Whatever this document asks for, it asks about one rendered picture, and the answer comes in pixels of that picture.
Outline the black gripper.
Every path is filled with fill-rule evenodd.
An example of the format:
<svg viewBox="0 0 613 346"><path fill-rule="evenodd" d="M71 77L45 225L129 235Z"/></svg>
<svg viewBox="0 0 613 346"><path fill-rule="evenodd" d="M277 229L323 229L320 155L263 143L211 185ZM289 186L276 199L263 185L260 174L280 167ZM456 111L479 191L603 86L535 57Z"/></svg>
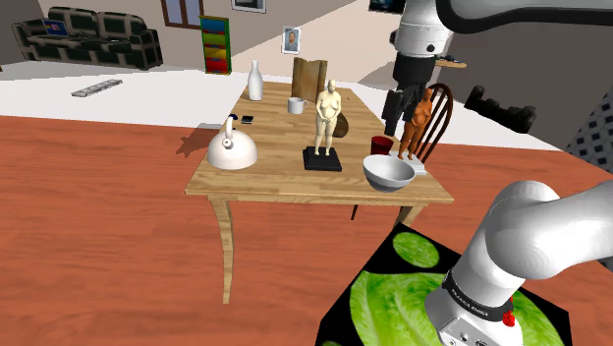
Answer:
<svg viewBox="0 0 613 346"><path fill-rule="evenodd" d="M402 120L410 122L418 105L418 88L425 89L430 81L435 58L418 58L397 53L393 79L397 82L396 90L390 89L386 95L385 104L382 112L382 119L385 121L384 134L394 137L399 119L399 112L402 111L402 92L403 89L403 113Z"/></svg>

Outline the orange woman figure white base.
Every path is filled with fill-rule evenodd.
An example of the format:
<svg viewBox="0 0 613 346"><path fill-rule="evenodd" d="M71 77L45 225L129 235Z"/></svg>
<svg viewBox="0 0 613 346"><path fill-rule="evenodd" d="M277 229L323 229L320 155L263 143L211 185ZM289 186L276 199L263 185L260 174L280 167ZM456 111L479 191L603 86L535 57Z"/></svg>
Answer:
<svg viewBox="0 0 613 346"><path fill-rule="evenodd" d="M413 154L417 150L419 140L423 134L424 127L431 118L432 102L430 100L432 96L432 89L427 88L424 91L424 95L417 105L413 118L411 121L406 122L404 125L403 136L400 140L400 148L397 157L401 160L406 158L411 160Z"/></svg>

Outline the red cup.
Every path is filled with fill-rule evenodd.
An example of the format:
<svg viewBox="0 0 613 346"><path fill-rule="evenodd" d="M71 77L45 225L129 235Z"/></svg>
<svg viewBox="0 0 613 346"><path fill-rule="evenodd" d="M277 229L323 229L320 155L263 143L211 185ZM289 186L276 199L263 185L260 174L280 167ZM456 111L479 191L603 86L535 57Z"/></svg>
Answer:
<svg viewBox="0 0 613 346"><path fill-rule="evenodd" d="M384 136L373 136L370 143L370 153L388 155L393 147L393 144L394 142L390 138Z"/></svg>

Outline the dark wooden chair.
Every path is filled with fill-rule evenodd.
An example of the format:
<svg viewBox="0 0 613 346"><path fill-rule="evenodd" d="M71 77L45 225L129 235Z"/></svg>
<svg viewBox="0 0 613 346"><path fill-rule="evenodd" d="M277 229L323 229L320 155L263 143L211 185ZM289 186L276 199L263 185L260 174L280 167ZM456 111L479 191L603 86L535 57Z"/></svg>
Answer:
<svg viewBox="0 0 613 346"><path fill-rule="evenodd" d="M384 126L378 124L375 129L368 133L368 140L371 141L372 137L380 137L383 139L384 147L389 147L393 156L396 156L397 151L402 148L403 159L406 162L425 164L446 131L453 113L451 89L444 84L437 83L430 86L428 92L430 93L432 111L428 122L420 130L416 130L417 138L411 136L408 144L403 145L402 140L384 136L382 133ZM415 181L418 183L417 188L414 189L413 183L410 183L409 190L420 197L420 200L402 204L400 209L400 221L406 225L410 225L417 217L418 207L426 207L430 203L452 203L454 201L453 197L429 172L422 170L421 175L416 175Z"/></svg>

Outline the white bowl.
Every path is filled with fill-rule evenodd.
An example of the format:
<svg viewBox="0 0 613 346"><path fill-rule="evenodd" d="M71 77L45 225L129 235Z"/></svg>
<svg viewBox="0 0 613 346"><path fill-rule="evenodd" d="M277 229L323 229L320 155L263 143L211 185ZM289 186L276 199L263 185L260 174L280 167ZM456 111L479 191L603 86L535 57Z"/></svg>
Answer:
<svg viewBox="0 0 613 346"><path fill-rule="evenodd" d="M362 167L370 186L384 193L396 192L416 177L414 168L396 156L369 155L363 159Z"/></svg>

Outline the beige woman figure black base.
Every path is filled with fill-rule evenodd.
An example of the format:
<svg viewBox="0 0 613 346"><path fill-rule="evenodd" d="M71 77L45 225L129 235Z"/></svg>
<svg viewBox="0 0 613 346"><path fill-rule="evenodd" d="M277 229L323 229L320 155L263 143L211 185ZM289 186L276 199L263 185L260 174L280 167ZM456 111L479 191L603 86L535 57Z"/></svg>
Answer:
<svg viewBox="0 0 613 346"><path fill-rule="evenodd" d="M327 88L318 94L315 102L314 146L303 150L304 168L312 171L341 172L342 165L332 146L333 133L342 110L342 98L336 90L336 81L330 80Z"/></svg>

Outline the brown paper bag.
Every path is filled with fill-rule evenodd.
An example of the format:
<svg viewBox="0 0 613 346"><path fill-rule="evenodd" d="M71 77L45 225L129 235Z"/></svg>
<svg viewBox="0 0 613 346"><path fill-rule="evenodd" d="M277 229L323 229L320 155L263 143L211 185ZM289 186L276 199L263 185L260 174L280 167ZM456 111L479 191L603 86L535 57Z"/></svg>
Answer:
<svg viewBox="0 0 613 346"><path fill-rule="evenodd" d="M324 90L326 60L312 60L295 57L293 64L291 96L316 102L317 96Z"/></svg>

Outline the framed portrait picture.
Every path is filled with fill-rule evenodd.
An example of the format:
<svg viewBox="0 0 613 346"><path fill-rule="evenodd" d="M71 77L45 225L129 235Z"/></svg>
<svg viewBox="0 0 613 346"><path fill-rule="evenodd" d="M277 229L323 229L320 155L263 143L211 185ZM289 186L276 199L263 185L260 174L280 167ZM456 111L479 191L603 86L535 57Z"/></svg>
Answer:
<svg viewBox="0 0 613 346"><path fill-rule="evenodd" d="M300 27L283 27L283 43L282 52L284 54L299 54L300 53Z"/></svg>

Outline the white bottle vase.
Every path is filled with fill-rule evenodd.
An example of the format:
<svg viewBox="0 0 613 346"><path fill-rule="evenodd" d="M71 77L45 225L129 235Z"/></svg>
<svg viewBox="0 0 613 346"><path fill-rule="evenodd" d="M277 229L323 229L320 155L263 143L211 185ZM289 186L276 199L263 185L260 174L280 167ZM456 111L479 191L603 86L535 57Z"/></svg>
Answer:
<svg viewBox="0 0 613 346"><path fill-rule="evenodd" d="M248 95L252 101L260 101L263 96L263 77L259 71L259 63L251 62L251 71L248 77Z"/></svg>

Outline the white kettle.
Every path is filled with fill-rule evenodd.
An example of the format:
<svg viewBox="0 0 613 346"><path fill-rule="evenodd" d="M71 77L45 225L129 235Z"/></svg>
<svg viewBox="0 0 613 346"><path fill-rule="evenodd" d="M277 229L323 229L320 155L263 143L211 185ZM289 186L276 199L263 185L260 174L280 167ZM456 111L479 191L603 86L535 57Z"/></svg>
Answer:
<svg viewBox="0 0 613 346"><path fill-rule="evenodd" d="M257 162L257 149L253 139L235 130L234 119L228 116L223 129L215 135L207 151L207 161L223 170L248 168Z"/></svg>

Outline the black green leaf robot stand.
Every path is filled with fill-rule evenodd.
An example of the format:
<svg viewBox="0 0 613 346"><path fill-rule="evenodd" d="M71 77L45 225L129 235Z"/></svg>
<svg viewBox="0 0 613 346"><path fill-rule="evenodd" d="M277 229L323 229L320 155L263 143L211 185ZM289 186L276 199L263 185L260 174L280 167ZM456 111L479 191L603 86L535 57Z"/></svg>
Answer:
<svg viewBox="0 0 613 346"><path fill-rule="evenodd" d="M460 257L396 225L325 314L314 346L443 346L425 299Z"/></svg>

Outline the colourful bookshelf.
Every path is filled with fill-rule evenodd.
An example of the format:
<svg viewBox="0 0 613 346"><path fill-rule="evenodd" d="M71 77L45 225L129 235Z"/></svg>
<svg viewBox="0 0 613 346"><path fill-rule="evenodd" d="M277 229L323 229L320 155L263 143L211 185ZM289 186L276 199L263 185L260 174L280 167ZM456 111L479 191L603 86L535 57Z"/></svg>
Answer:
<svg viewBox="0 0 613 346"><path fill-rule="evenodd" d="M230 75L232 73L229 19L200 16L205 72Z"/></svg>

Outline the grey flat remote control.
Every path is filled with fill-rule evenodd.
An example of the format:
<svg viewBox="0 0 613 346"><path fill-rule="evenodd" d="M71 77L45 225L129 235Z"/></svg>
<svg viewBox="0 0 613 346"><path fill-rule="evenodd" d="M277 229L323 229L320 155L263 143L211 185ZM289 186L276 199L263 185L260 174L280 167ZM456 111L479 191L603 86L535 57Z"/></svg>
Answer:
<svg viewBox="0 0 613 346"><path fill-rule="evenodd" d="M108 89L110 87L118 86L122 82L123 82L122 80L115 80L115 79L107 80L107 81L104 81L104 82L101 82L101 83L98 83L98 84L95 84L95 85L92 85L92 86L88 86L88 87L81 88L81 89L78 89L76 91L73 91L71 93L71 96L74 96L74 97L88 97L90 95L93 95L95 93L101 92L101 91L103 91L105 89Z"/></svg>

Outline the dark wall picture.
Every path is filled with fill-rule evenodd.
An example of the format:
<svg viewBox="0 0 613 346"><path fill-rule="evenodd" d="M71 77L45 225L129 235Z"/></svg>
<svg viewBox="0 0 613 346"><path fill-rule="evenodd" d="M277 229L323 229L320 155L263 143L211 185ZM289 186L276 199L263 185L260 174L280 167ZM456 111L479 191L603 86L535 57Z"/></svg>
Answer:
<svg viewBox="0 0 613 346"><path fill-rule="evenodd" d="M402 14L406 0L369 0L368 10L387 14Z"/></svg>

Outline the framed wall picture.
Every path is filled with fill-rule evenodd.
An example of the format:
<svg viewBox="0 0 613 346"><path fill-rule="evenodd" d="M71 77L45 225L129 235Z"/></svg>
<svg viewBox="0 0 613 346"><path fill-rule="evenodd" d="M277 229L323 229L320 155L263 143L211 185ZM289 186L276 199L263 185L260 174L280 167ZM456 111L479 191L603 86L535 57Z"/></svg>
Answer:
<svg viewBox="0 0 613 346"><path fill-rule="evenodd" d="M266 0L231 0L233 10L253 13L266 13Z"/></svg>

